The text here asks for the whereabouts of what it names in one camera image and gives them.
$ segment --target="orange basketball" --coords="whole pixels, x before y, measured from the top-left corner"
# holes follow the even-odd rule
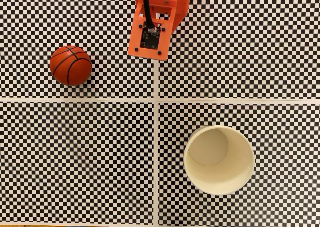
[[[51,56],[50,70],[55,80],[61,84],[79,86],[89,79],[92,62],[83,49],[64,46]]]

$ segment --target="black and white checkered surface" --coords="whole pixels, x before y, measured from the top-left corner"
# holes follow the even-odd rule
[[[0,103],[0,146],[0,223],[152,224],[152,103]]]
[[[159,114],[160,225],[320,226],[320,106],[161,104]],[[254,174],[235,194],[205,194],[185,173],[189,137],[212,125],[253,145]]]
[[[135,0],[0,0],[0,97],[152,97],[152,61],[127,55],[134,12]],[[92,59],[79,87],[50,73],[66,45]]]
[[[190,0],[159,96],[320,98],[319,13],[320,0]]]

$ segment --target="table surface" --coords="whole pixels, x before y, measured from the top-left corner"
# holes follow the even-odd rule
[[[318,227],[320,0],[190,0],[166,62],[127,55],[135,0],[0,0],[0,224]],[[52,53],[92,75],[56,82]],[[194,130],[252,143],[234,194],[196,189]]]

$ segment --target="paper cup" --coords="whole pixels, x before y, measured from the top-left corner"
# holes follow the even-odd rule
[[[255,169],[255,154],[247,138],[233,128],[197,129],[184,151],[184,168],[201,191],[224,196],[240,190]]]

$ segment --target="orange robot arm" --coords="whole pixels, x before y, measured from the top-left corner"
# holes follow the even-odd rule
[[[149,0],[155,28],[148,28],[144,1],[135,1],[128,54],[130,56],[166,61],[171,35],[188,14],[190,0]],[[157,14],[170,15],[169,20],[157,19]]]

